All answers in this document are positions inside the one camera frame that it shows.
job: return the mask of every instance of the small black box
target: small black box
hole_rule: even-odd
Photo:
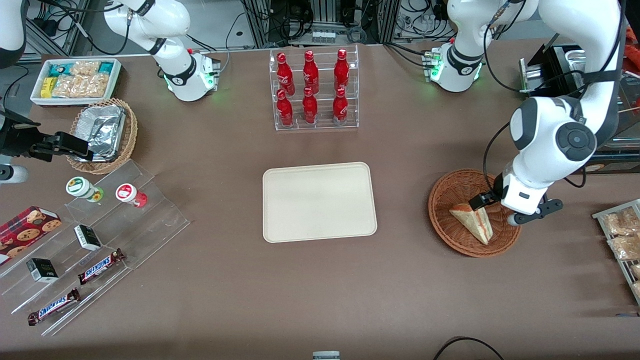
[[[53,268],[51,261],[47,259],[31,258],[27,261],[27,268],[31,272],[33,280],[39,282],[54,282],[58,279],[56,269]]]
[[[74,231],[76,232],[76,238],[80,241],[80,246],[89,251],[100,250],[102,245],[91,227],[80,224],[74,228]]]

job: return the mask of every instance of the red cookie box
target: red cookie box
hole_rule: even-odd
[[[29,207],[4,225],[0,225],[0,265],[60,226],[57,214]]]

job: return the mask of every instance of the aluminum foil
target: aluminum foil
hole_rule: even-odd
[[[75,136],[89,143],[94,162],[109,162],[118,157],[126,115],[117,105],[87,108],[80,113]]]

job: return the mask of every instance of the coca-cola bottle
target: coca-cola bottle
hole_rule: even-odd
[[[314,52],[305,51],[305,67],[302,69],[305,77],[305,86],[309,86],[314,94],[320,91],[320,79],[318,75],[318,65],[314,60]]]
[[[314,96],[311,86],[305,88],[305,98],[302,100],[302,107],[305,110],[305,121],[309,125],[314,125],[318,119],[318,101]]]
[[[278,60],[278,82],[280,83],[280,88],[283,88],[287,95],[293,96],[296,93],[296,86],[293,85],[293,71],[291,71],[291,67],[287,63],[287,57],[284,53],[278,53],[276,59]]]
[[[349,106],[349,103],[344,97],[344,88],[340,87],[335,92],[335,99],[333,100],[333,123],[336,126],[342,126],[347,122],[347,106]]]
[[[292,127],[293,107],[291,106],[291,101],[287,99],[287,94],[282,89],[278,89],[278,92],[276,94],[278,96],[276,107],[278,108],[278,116],[280,117],[280,122],[284,127]]]
[[[338,50],[338,61],[335,62],[333,76],[335,79],[333,84],[335,91],[338,91],[340,87],[347,88],[349,84],[349,63],[347,63],[347,51],[345,49]]]

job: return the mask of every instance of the cookie box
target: cookie box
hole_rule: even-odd
[[[66,98],[46,98],[42,97],[40,91],[42,89],[42,85],[45,83],[45,79],[50,76],[51,68],[62,62],[73,63],[77,60],[82,61],[100,61],[102,63],[112,63],[113,67],[111,68],[111,72],[109,74],[109,81],[107,82],[107,88],[102,97],[76,97],[72,99]],[[83,106],[88,104],[94,104],[99,101],[108,100],[113,95],[113,91],[115,90],[116,83],[118,82],[118,75],[120,74],[120,68],[122,65],[120,62],[114,58],[72,58],[72,59],[53,59],[46,60],[42,64],[42,69],[40,69],[40,74],[38,75],[38,79],[36,80],[36,84],[33,87],[33,91],[31,92],[31,101],[42,107],[66,107],[66,106]]]
[[[0,225],[0,265],[61,224],[57,214],[31,206],[6,224]]]

